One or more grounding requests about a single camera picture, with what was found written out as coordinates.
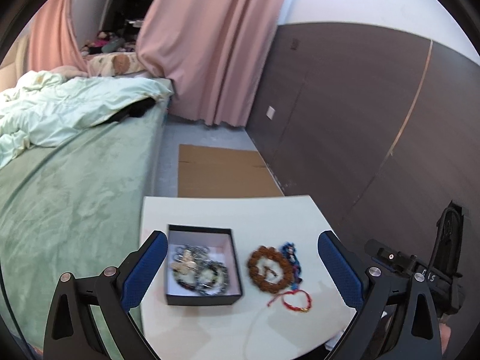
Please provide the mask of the right hand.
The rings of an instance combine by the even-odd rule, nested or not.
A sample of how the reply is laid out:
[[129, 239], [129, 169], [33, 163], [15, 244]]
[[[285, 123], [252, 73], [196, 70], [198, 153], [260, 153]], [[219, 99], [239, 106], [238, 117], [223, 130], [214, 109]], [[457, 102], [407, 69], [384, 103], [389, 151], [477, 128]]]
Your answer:
[[444, 322], [441, 322], [439, 324], [439, 335], [440, 335], [440, 341], [441, 341], [441, 351], [442, 351], [442, 354], [445, 354], [448, 348], [449, 341], [451, 339], [452, 330]]

